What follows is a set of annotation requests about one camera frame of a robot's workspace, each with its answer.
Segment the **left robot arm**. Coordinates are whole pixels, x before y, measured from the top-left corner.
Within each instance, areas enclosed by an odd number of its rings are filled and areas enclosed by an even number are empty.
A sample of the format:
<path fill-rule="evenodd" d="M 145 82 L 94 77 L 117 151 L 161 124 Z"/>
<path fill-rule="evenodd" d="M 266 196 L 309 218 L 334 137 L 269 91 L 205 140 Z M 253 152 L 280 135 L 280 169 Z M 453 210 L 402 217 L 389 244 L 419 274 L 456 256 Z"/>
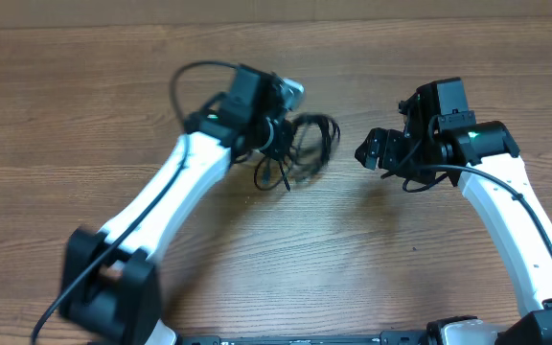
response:
<path fill-rule="evenodd" d="M 270 158 L 292 141 L 285 117 L 304 100 L 304 86 L 246 65 L 234 66 L 229 89 L 189 115 L 177 98 L 187 64 L 170 81 L 183 132 L 164 165 L 128 206 L 96 233 L 70 237 L 54 311 L 105 344 L 177 344 L 162 319 L 159 266 L 200 199 L 253 150 Z"/>

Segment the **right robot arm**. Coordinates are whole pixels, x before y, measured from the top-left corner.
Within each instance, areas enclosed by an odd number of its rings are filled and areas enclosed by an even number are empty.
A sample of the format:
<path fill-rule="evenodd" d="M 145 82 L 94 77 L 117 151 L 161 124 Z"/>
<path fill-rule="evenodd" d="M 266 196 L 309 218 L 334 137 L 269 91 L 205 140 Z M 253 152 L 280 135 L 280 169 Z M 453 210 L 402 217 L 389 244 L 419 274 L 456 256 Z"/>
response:
<path fill-rule="evenodd" d="M 520 148 L 499 122 L 479 123 L 459 78 L 419 86 L 400 102 L 402 130 L 375 127 L 355 151 L 424 192 L 444 180 L 458 188 L 486 226 L 511 279 L 520 319 L 512 326 L 475 316 L 432 321 L 396 333 L 409 344 L 552 344 L 552 222 L 532 188 Z"/>

